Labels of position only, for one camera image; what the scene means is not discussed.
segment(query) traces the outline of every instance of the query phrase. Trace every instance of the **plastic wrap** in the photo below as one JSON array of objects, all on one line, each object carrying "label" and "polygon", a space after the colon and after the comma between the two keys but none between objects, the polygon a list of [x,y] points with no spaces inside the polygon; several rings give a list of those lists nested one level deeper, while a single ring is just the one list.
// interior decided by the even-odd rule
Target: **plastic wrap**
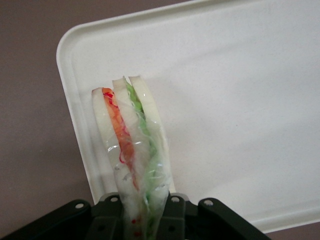
[{"label": "plastic wrap", "polygon": [[161,119],[141,77],[92,91],[96,122],[122,204],[126,239],[155,239],[172,184]]}]

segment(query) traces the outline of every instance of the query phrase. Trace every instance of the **carrot strip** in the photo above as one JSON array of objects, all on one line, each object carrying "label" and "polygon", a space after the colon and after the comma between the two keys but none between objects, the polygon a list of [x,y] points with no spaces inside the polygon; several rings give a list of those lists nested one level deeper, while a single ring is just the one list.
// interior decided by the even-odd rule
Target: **carrot strip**
[{"label": "carrot strip", "polygon": [[104,98],[105,105],[107,107],[111,123],[118,139],[120,146],[120,156],[119,161],[122,164],[126,164],[129,168],[129,171],[132,174],[132,180],[134,187],[138,190],[137,181],[135,178],[134,171],[134,159],[135,159],[135,150],[132,143],[131,136],[128,132],[126,124],[121,116],[115,93],[110,88],[102,88],[102,94]]}]

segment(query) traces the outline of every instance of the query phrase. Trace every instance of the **gray table surface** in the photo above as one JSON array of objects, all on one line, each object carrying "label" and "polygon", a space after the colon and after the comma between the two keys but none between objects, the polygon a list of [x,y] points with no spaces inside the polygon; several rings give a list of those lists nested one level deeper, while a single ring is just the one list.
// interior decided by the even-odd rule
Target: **gray table surface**
[{"label": "gray table surface", "polygon": [[[0,238],[74,199],[93,204],[56,64],[73,26],[185,0],[0,0]],[[269,233],[318,240],[320,223]]]}]

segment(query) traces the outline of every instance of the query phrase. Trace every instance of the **white plastic tray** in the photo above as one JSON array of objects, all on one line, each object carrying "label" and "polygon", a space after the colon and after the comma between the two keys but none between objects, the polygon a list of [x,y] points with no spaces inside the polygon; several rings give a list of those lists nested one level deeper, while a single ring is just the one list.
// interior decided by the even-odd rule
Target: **white plastic tray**
[{"label": "white plastic tray", "polygon": [[320,1],[192,1],[76,26],[57,49],[94,201],[116,191],[91,90],[142,75],[175,187],[263,232],[320,221]]}]

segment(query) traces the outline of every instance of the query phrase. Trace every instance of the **white tray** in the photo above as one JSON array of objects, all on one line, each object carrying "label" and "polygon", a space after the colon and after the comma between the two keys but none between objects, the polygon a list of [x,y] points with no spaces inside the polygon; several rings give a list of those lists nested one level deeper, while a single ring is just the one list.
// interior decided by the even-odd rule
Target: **white tray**
[{"label": "white tray", "polygon": [[57,65],[95,202],[116,191],[91,90],[141,74],[175,187],[263,232],[320,221],[320,1],[191,1],[76,26]]}]

